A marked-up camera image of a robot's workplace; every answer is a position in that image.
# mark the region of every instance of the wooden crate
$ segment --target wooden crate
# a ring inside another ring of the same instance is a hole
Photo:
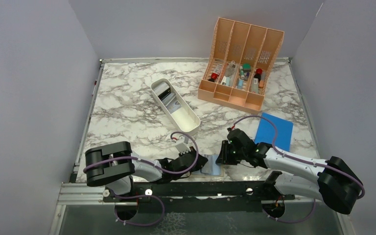
[[[282,47],[283,35],[283,31],[218,18],[214,28],[210,60],[198,87],[198,98],[252,114],[259,113],[270,71]],[[231,61],[252,66],[245,90],[235,87],[240,77],[238,69],[231,86],[221,84],[226,66]],[[218,80],[208,81],[218,64],[223,65]],[[264,85],[258,93],[253,93],[250,89],[256,69],[265,72],[265,76],[262,77]]]

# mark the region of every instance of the blue mat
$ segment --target blue mat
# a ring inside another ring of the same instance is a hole
[[[278,130],[278,138],[276,139],[275,143],[276,147],[289,151],[290,141],[292,139],[293,123],[267,113],[263,113],[262,116],[271,120],[276,125]],[[272,125],[265,120],[260,120],[254,143],[265,142],[271,144],[274,136],[275,129],[273,129]]]

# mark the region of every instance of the gray wall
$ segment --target gray wall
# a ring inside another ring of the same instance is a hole
[[[48,234],[97,72],[67,0],[0,0],[0,234]]]
[[[101,58],[209,57],[218,17],[285,31],[293,56],[323,0],[70,0]]]
[[[321,156],[344,159],[366,187],[355,230],[376,234],[376,0],[326,1],[292,65]]]

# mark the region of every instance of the marble tabletop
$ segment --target marble tabletop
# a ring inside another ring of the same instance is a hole
[[[169,136],[176,128],[153,99],[150,84],[167,78],[201,119],[193,137],[200,154],[218,154],[227,127],[248,113],[197,98],[207,62],[107,63],[99,84],[94,110],[80,158],[77,183],[86,182],[84,152],[119,141],[131,143],[132,150],[147,159],[176,158],[178,152]],[[262,112],[293,122],[290,152],[311,158],[317,155],[306,116],[286,60],[277,61],[270,73]],[[248,118],[236,125],[254,138],[259,120]],[[243,165],[223,166],[218,177],[194,176],[181,181],[264,180],[271,170]],[[144,181],[134,177],[134,181]]]

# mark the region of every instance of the purple cable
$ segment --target purple cable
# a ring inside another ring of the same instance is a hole
[[[263,210],[263,212],[267,215],[268,218],[276,220],[276,222],[285,223],[285,224],[297,224],[297,223],[304,222],[305,220],[311,218],[313,216],[313,213],[315,212],[315,208],[316,208],[316,199],[313,200],[312,210],[310,211],[310,213],[305,218],[299,219],[299,220],[293,220],[293,221],[276,219],[276,218],[270,216],[265,210]]]
[[[195,140],[190,135],[188,135],[185,132],[182,132],[182,131],[172,132],[171,133],[171,139],[172,139],[172,136],[174,134],[182,134],[182,135],[185,135],[186,137],[188,137],[194,143],[195,150],[197,152],[196,155],[195,155],[194,162],[187,169],[185,169],[185,170],[182,170],[182,171],[170,171],[170,170],[163,169],[162,167],[160,167],[158,165],[155,165],[154,163],[152,163],[150,161],[147,161],[147,160],[144,160],[144,159],[140,159],[140,158],[132,157],[132,156],[124,156],[124,157],[110,158],[110,159],[103,160],[103,161],[100,161],[100,162],[97,162],[97,163],[93,163],[91,165],[88,165],[86,168],[84,168],[83,172],[86,173],[91,168],[94,168],[94,167],[99,166],[101,164],[110,163],[110,162],[113,162],[113,161],[118,161],[118,160],[137,160],[137,161],[140,161],[142,163],[149,164],[149,165],[155,167],[156,169],[161,170],[161,171],[163,171],[165,173],[168,173],[168,174],[175,174],[175,175],[185,174],[185,173],[189,172],[189,170],[191,170],[195,166],[195,164],[197,164],[198,155],[199,155],[199,153],[198,153],[198,145],[195,142]]]
[[[242,120],[244,120],[244,119],[246,119],[246,118],[260,118],[260,119],[263,119],[263,120],[267,121],[268,123],[270,123],[270,125],[272,125],[273,128],[275,129],[275,136],[273,137],[273,141],[272,141],[273,149],[274,149],[278,154],[283,155],[283,153],[282,153],[280,150],[278,150],[277,147],[275,146],[275,142],[276,142],[276,139],[277,139],[277,137],[278,137],[278,129],[276,128],[275,124],[274,124],[271,120],[269,120],[269,119],[267,119],[267,118],[265,118],[265,117],[262,117],[262,116],[260,116],[260,115],[249,115],[249,116],[245,116],[245,117],[242,117],[242,118],[240,118],[239,120],[237,120],[237,121],[234,123],[233,126],[235,126],[237,123],[239,123],[240,121],[242,121]],[[298,162],[301,162],[301,163],[305,163],[305,164],[313,165],[313,162],[306,161],[306,160],[302,160],[302,159],[299,159],[299,158],[295,158],[295,157],[290,156],[290,155],[288,155],[288,154],[284,154],[284,156],[287,157],[287,158],[290,158],[290,159],[296,160],[296,161],[298,161]],[[364,197],[364,195],[365,195],[365,188],[364,188],[364,186],[362,185],[362,183],[359,182],[356,178],[352,177],[351,175],[349,175],[349,174],[347,174],[347,173],[345,173],[345,172],[343,172],[343,171],[341,171],[341,170],[335,169],[335,168],[333,168],[332,166],[329,166],[329,165],[325,165],[325,164],[321,164],[321,163],[315,163],[315,166],[321,166],[321,167],[324,167],[324,168],[327,168],[327,169],[333,170],[333,171],[335,171],[335,172],[337,172],[337,173],[339,173],[339,174],[341,174],[341,175],[343,175],[343,176],[345,176],[345,177],[348,177],[350,180],[354,181],[354,182],[355,182],[355,183],[361,188],[361,194],[358,196],[358,199],[361,199],[362,197]]]
[[[151,198],[155,198],[156,200],[158,200],[159,203],[161,204],[161,207],[162,207],[161,217],[159,217],[159,219],[155,220],[154,222],[148,223],[148,224],[140,224],[140,223],[128,222],[127,220],[121,220],[119,218],[119,216],[118,216],[118,210],[115,208],[116,219],[117,219],[117,221],[122,222],[123,225],[130,224],[130,225],[135,225],[135,226],[140,226],[140,227],[149,227],[149,226],[152,226],[152,225],[155,225],[155,224],[159,223],[164,218],[164,216],[165,216],[165,205],[160,200],[160,198],[157,197],[157,196],[154,196],[154,195],[137,195],[137,196],[131,196],[131,197],[122,197],[122,196],[119,196],[119,195],[115,194],[112,190],[110,192],[112,192],[113,195],[116,198],[119,198],[119,199],[135,199],[135,198],[140,198],[140,197],[151,197]]]

